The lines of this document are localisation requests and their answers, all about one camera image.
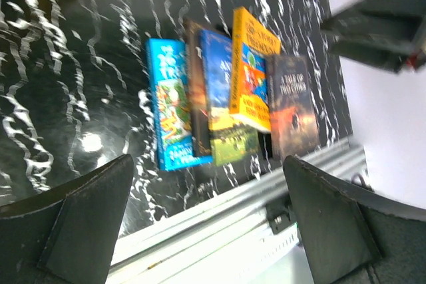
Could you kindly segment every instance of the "black bracket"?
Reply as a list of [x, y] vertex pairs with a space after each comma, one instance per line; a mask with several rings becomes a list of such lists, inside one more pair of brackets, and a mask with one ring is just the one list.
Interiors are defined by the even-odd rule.
[[373, 188], [367, 183], [365, 183], [364, 177], [360, 173], [355, 173], [351, 178], [351, 183], [355, 184], [356, 186], [360, 186], [361, 188], [364, 188], [366, 190], [369, 190], [371, 192], [373, 191]]
[[265, 208], [266, 218], [273, 234], [283, 232], [283, 230], [296, 222], [289, 194], [269, 202], [265, 205]]

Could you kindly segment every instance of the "stack of books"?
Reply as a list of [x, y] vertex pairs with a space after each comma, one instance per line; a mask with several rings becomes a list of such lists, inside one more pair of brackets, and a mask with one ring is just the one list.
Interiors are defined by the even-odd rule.
[[259, 132], [277, 160], [319, 144], [304, 57], [281, 54], [243, 7], [232, 39], [188, 17], [184, 26], [184, 42], [146, 43], [161, 170], [241, 160], [259, 151]]

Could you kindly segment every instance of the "marble countertop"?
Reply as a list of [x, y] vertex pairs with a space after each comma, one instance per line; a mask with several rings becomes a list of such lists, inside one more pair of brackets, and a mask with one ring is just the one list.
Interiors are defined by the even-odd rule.
[[248, 8], [283, 51], [309, 58], [321, 145], [351, 134], [339, 59], [320, 33], [328, 0], [0, 1], [0, 205], [129, 153], [124, 236], [281, 165], [260, 152], [220, 167], [158, 171], [143, 44], [181, 39], [185, 15], [226, 30], [234, 8]]

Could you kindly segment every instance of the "yellow book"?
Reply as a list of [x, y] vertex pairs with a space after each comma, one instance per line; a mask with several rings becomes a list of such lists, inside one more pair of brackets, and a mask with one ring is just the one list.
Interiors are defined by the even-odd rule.
[[264, 57], [280, 51], [281, 40], [246, 8], [234, 10], [229, 113], [261, 132], [271, 132]]

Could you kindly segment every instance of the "blue book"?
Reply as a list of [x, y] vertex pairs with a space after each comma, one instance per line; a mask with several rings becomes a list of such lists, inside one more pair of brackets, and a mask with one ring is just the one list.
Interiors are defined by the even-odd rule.
[[201, 30], [200, 44], [206, 79], [206, 100], [210, 144], [215, 165], [242, 160], [259, 150], [256, 129], [229, 113], [232, 42], [214, 31]]
[[158, 166], [161, 170], [171, 171], [211, 162], [211, 156], [193, 156], [185, 44], [176, 40], [149, 39], [146, 54]]

